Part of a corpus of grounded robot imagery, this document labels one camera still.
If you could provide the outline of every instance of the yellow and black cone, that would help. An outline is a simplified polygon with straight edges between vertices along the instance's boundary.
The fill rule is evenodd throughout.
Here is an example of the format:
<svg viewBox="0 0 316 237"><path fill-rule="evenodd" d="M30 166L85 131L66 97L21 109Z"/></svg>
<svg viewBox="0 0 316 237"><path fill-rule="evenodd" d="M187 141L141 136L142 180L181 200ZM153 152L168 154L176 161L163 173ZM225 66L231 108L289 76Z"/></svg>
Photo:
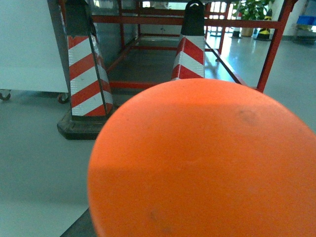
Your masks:
<svg viewBox="0 0 316 237"><path fill-rule="evenodd" d="M272 9L270 9L265 16L265 21L271 21L272 20ZM261 40L261 41L270 41L270 29L268 28L262 28L260 29L256 40Z"/></svg>

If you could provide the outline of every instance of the green leaves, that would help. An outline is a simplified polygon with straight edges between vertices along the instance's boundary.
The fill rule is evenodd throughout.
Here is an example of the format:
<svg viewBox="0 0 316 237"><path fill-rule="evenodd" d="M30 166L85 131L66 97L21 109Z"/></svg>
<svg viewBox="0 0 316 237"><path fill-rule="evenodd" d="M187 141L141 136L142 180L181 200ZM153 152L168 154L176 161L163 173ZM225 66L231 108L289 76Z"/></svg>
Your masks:
<svg viewBox="0 0 316 237"><path fill-rule="evenodd" d="M264 20L269 2L274 3L275 0L233 1L233 16L237 17L237 13L240 12L242 20Z"/></svg>

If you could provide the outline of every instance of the red and white striped cone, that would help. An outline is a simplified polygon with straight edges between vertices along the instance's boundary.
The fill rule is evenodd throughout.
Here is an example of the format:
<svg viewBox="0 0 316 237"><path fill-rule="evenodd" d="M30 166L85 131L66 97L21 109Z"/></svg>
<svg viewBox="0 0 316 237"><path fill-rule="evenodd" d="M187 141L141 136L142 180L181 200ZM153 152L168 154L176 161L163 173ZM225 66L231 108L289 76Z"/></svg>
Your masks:
<svg viewBox="0 0 316 237"><path fill-rule="evenodd" d="M238 14L238 17L236 20L241 20L241 13ZM233 39L240 39L241 36L240 36L240 27L235 27L234 28L234 31L233 31L233 34L231 36L231 38Z"/></svg>
<svg viewBox="0 0 316 237"><path fill-rule="evenodd" d="M204 51L204 5L193 0L186 6L171 79L204 78Z"/></svg>
<svg viewBox="0 0 316 237"><path fill-rule="evenodd" d="M68 46L72 116L106 116L113 99L96 38L68 36Z"/></svg>
<svg viewBox="0 0 316 237"><path fill-rule="evenodd" d="M113 99L94 25L84 0L66 2L71 110L57 124L67 139L95 139Z"/></svg>

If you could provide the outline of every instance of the potted plant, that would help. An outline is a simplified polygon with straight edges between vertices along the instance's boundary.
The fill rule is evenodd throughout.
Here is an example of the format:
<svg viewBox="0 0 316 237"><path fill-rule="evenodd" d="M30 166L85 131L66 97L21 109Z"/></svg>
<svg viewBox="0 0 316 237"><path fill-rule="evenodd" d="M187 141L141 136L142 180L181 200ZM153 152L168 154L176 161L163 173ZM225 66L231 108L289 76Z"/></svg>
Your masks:
<svg viewBox="0 0 316 237"><path fill-rule="evenodd" d="M240 0L234 1L233 9L236 11L233 16L241 13L242 20L264 20L268 12L267 6L269 3L274 3L275 0ZM252 36L253 28L243 28L242 36Z"/></svg>

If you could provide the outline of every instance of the blue box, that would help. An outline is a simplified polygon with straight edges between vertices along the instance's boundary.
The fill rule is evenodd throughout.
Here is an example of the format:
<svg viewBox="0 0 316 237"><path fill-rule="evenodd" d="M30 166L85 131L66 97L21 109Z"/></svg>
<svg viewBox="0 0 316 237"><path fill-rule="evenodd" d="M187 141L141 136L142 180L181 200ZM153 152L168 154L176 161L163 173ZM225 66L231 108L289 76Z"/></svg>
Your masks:
<svg viewBox="0 0 316 237"><path fill-rule="evenodd" d="M312 25L314 21L315 21L315 17L313 16L299 16L297 20L297 24Z"/></svg>

